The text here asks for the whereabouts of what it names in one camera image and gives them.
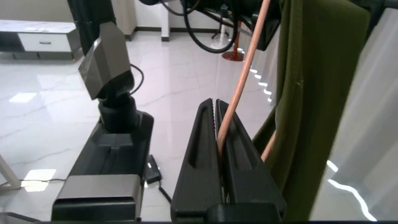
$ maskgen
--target marble countertop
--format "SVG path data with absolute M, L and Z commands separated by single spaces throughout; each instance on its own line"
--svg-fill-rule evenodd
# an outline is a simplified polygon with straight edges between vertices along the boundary
M 0 32 L 67 34 L 75 29 L 76 27 L 73 22 L 0 20 Z

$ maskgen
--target white tile floor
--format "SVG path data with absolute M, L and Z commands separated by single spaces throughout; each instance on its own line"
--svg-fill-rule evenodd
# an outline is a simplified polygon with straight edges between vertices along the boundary
M 210 35 L 198 36 L 209 42 Z M 276 45 L 256 55 L 257 73 L 249 74 L 238 106 L 251 137 L 271 111 L 268 92 L 275 86 Z M 207 98 L 229 101 L 242 63 L 206 53 L 187 34 L 172 34 L 170 42 L 162 43 L 159 33 L 138 32 L 127 46 L 130 61 L 145 72 L 134 97 L 138 109 L 155 118 L 150 153 L 161 169 L 162 186 L 172 195 L 198 105 Z M 97 102 L 90 100 L 77 72 L 80 63 L 0 56 L 0 154 L 22 179 L 42 169 L 55 169 L 52 178 L 66 178 L 99 117 Z M 138 82 L 137 72 L 134 76 Z M 352 194 L 327 182 L 332 172 L 326 170 L 313 219 L 365 220 Z M 49 220 L 62 185 L 52 182 L 43 191 L 2 192 L 0 211 Z M 141 216 L 144 221 L 170 220 L 169 204 L 156 184 L 145 189 Z

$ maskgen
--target wooden stick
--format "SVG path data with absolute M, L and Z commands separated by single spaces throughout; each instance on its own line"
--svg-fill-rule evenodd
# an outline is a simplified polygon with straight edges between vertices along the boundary
M 222 158 L 222 155 L 223 155 L 223 147 L 224 147 L 225 137 L 228 132 L 229 124 L 231 123 L 231 120 L 235 113 L 236 107 L 238 106 L 239 100 L 242 96 L 244 85 L 246 83 L 246 80 L 248 79 L 250 66 L 253 61 L 254 53 L 256 52 L 257 44 L 259 43 L 259 38 L 261 35 L 262 27 L 264 26 L 264 21 L 266 19 L 269 1 L 270 0 L 263 0 L 263 2 L 261 4 L 259 18 L 257 20 L 256 27 L 254 28 L 254 33 L 253 33 L 253 36 L 250 41 L 248 54 L 246 55 L 246 59 L 243 64 L 243 69 L 242 69 L 241 76 L 238 81 L 238 85 L 236 86 L 234 95 L 231 99 L 228 109 L 226 110 L 220 130 L 218 131 L 217 147 L 218 147 L 218 154 L 219 154 L 220 158 Z
M 274 133 L 272 134 L 271 138 L 269 139 L 269 141 L 268 141 L 268 143 L 267 143 L 266 149 L 265 149 L 264 152 L 262 152 L 262 154 L 261 154 L 261 160 L 262 160 L 263 162 L 266 161 L 269 152 L 271 152 L 271 149 L 274 147 L 275 134 L 276 134 L 276 131 L 274 131 Z

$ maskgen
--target sheer curtain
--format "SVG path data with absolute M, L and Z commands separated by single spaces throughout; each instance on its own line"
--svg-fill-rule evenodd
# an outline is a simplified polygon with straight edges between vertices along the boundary
M 398 10 L 386 9 L 364 47 L 330 156 L 335 187 L 356 190 L 377 220 L 398 220 L 396 21 Z

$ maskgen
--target olive green garment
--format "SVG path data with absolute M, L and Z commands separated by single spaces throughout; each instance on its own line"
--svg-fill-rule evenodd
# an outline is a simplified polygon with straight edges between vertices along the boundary
M 369 13 L 347 0 L 285 0 L 276 106 L 253 141 L 286 202 L 285 221 L 308 220 L 339 125 Z

